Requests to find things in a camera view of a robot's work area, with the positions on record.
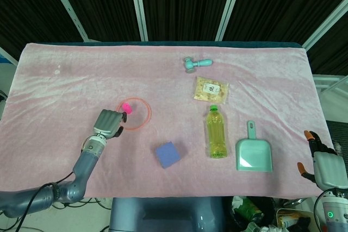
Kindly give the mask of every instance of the pink towel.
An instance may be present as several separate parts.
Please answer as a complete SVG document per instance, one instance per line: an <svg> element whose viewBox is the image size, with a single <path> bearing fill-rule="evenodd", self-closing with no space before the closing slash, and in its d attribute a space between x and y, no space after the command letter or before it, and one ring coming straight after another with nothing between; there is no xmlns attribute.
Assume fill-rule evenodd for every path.
<svg viewBox="0 0 348 232"><path fill-rule="evenodd" d="M187 74L187 56L214 63ZM229 83L227 102L219 105L226 117L225 159L206 155L210 104L193 99L197 76ZM304 49L36 44L22 53L0 122L0 190L66 176L101 110L135 96L149 103L152 117L142 129L108 141L86 197L319 194L296 165L313 171L305 129L332 146ZM236 170L235 144L247 136L248 120L272 146L273 173ZM169 141L182 159L163 169L154 149Z"/></svg>

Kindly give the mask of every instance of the plastic bottle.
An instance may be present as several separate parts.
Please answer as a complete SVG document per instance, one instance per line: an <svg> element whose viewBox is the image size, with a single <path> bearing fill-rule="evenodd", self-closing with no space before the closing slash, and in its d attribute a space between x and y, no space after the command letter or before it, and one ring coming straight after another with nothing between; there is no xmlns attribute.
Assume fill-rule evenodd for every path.
<svg viewBox="0 0 348 232"><path fill-rule="evenodd" d="M218 112L218 107L216 105L210 106L210 112L207 117L207 127L210 157L214 159L227 157L223 117Z"/></svg>

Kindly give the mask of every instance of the blue sponge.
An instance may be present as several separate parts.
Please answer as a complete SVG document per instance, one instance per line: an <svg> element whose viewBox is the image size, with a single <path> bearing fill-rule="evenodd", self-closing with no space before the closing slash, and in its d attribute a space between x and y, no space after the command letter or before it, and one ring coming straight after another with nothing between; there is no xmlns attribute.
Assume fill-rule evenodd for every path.
<svg viewBox="0 0 348 232"><path fill-rule="evenodd" d="M180 160L178 150L172 142L161 145L156 149L156 156L163 168L168 168Z"/></svg>

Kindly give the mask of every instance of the snack package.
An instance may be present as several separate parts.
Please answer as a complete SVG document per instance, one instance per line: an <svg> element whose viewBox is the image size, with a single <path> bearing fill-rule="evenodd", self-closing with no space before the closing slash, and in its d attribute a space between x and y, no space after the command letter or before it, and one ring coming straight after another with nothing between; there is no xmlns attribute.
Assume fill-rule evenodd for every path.
<svg viewBox="0 0 348 232"><path fill-rule="evenodd" d="M197 77L194 99L211 103L225 103L229 84L203 77Z"/></svg>

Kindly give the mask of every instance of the mint green dustpan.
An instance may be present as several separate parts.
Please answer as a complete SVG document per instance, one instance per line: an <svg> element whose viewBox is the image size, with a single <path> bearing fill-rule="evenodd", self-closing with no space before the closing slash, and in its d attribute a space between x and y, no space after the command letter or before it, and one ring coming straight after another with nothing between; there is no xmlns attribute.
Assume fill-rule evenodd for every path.
<svg viewBox="0 0 348 232"><path fill-rule="evenodd" d="M242 139L235 145L238 171L272 172L271 146L265 140L256 139L254 121L247 122L248 139Z"/></svg>

